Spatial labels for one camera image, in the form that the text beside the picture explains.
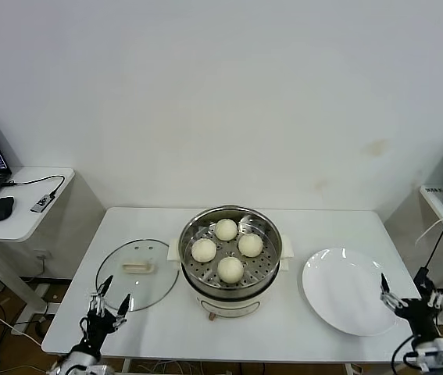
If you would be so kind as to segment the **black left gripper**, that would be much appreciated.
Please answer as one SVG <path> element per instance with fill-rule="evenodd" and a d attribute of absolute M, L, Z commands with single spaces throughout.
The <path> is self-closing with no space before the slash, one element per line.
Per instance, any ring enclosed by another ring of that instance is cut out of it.
<path fill-rule="evenodd" d="M 83 334 L 80 343 L 98 351 L 102 348 L 106 337 L 127 322 L 126 314 L 130 308 L 131 294 L 127 294 L 116 316 L 110 311 L 105 311 L 105 295 L 112 281 L 113 275 L 110 275 L 97 286 L 96 292 L 91 294 L 88 314 L 79 322 Z"/>

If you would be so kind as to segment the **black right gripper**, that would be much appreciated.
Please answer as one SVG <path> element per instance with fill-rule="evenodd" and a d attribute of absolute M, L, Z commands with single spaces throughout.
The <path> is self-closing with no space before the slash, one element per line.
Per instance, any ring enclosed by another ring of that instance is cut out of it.
<path fill-rule="evenodd" d="M 422 299 L 404 298 L 401 300 L 391 293 L 385 275 L 380 275 L 380 300 L 395 315 L 409 323 L 411 331 L 417 341 L 433 341 L 441 337 L 436 319 L 441 312 L 443 293 L 440 292 L 424 275 L 420 282 Z"/>

